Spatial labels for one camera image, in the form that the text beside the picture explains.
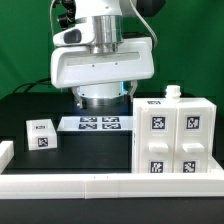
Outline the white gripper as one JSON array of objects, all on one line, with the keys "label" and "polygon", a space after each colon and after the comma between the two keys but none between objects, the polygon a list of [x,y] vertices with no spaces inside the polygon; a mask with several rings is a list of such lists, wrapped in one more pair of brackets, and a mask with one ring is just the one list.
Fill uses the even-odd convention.
[{"label": "white gripper", "polygon": [[137,80],[154,74],[151,51],[150,37],[125,39],[117,52],[106,54],[91,54],[87,46],[60,47],[52,53],[51,82],[56,88],[72,87],[80,109],[86,105],[75,86],[131,81],[129,96],[133,100]]}]

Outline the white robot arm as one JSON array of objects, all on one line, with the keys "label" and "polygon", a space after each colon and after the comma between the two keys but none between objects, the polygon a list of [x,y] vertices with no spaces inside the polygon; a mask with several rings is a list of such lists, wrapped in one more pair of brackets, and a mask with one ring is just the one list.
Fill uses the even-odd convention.
[{"label": "white robot arm", "polygon": [[54,0],[67,12],[59,18],[62,31],[53,35],[51,82],[70,88],[82,108],[131,99],[137,82],[154,74],[154,33],[122,34],[122,19],[144,21],[166,0]]}]

